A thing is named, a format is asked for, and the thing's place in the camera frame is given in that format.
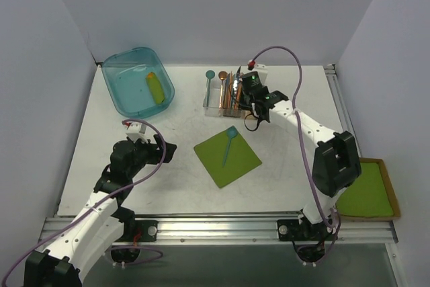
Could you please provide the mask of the green paper napkin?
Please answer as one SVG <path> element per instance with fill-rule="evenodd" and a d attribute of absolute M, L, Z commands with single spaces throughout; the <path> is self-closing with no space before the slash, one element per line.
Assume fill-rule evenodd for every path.
<path fill-rule="evenodd" d="M 222 167 L 224 151 L 228 141 L 226 130 L 219 132 L 193 148 L 198 159 L 218 188 L 224 188 L 262 164 L 260 158 L 238 131 L 237 136 L 231 142 L 226 165 Z"/>

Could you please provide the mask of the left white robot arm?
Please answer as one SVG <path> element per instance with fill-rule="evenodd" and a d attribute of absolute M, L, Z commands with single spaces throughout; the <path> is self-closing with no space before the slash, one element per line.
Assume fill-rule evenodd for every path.
<path fill-rule="evenodd" d="M 135 213 L 123 207 L 134 177 L 146 165 L 172 160 L 177 145 L 158 134 L 155 142 L 127 138 L 117 142 L 85 206 L 43 251 L 25 262 L 24 286 L 82 286 L 90 269 L 118 239 L 136 232 Z"/>

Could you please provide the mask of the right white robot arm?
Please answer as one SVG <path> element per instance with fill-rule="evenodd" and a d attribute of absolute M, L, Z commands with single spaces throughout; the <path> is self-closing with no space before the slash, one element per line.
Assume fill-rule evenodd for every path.
<path fill-rule="evenodd" d="M 329 223 L 337 200 L 361 175 L 355 137 L 323 126 L 282 92 L 270 92 L 256 71 L 244 74 L 241 83 L 243 97 L 258 122 L 272 122 L 299 140 L 313 201 L 303 207 L 298 231 L 305 239 L 313 239 L 322 231 L 321 223 Z"/>

